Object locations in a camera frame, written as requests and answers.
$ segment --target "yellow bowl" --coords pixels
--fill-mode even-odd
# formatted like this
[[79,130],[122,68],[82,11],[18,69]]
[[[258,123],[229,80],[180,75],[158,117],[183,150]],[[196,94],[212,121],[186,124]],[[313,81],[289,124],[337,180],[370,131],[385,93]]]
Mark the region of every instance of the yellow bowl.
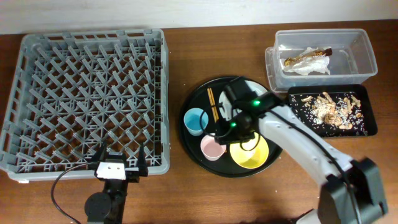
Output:
[[[251,151],[245,151],[252,149],[260,138],[259,144]],[[268,158],[268,144],[267,141],[258,133],[254,133],[254,139],[242,143],[234,143],[229,145],[229,152],[231,153],[232,159],[241,167],[247,169],[255,169],[263,165]]]

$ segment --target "wooden surface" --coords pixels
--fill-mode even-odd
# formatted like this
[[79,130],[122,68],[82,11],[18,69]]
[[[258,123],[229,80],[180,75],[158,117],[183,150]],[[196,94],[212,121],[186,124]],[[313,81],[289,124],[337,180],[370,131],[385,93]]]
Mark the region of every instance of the wooden surface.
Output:
[[0,34],[398,19],[397,11],[392,0],[0,1]]
[[[264,172],[242,179],[218,177],[189,159],[178,136],[180,107],[196,86],[220,75],[245,75],[268,86],[264,51],[284,29],[363,28],[379,73],[367,80],[379,132],[366,138],[329,139],[355,159],[370,157],[381,170],[389,214],[378,223],[398,222],[398,21],[278,24],[167,29],[170,50],[170,170],[129,185],[123,223],[239,223],[296,217],[317,207],[314,181],[286,154]],[[4,112],[21,35],[0,36],[0,120]],[[18,184],[0,172],[1,223],[70,223],[51,203],[52,182]],[[84,204],[103,183],[64,180],[55,197],[69,214],[86,220]]]

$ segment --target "plastic tub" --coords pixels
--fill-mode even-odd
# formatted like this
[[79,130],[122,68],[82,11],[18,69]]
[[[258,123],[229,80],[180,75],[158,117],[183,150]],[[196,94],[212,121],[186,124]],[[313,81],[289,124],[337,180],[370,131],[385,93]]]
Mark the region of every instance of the plastic tub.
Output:
[[[307,47],[331,47],[330,75],[284,72],[279,60],[295,57]],[[266,67],[271,90],[287,92],[292,86],[361,84],[377,73],[369,37],[363,29],[280,30],[274,47],[266,50]]]

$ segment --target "chopsticks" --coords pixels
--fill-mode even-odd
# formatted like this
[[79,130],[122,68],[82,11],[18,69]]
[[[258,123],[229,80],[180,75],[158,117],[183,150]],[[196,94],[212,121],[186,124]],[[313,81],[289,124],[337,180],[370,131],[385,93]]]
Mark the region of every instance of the chopsticks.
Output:
[[207,94],[209,96],[211,111],[213,112],[214,122],[217,122],[219,117],[218,117],[218,113],[217,113],[217,108],[214,106],[214,105],[216,105],[216,103],[214,101],[213,90],[211,88],[207,88]]

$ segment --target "pink cup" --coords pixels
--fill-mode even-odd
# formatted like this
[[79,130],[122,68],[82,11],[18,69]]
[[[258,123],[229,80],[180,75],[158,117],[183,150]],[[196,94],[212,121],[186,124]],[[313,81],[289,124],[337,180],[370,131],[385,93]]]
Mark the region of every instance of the pink cup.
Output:
[[201,139],[200,149],[205,155],[206,159],[210,161],[216,161],[219,159],[226,150],[226,145],[218,144],[213,137],[206,135]]

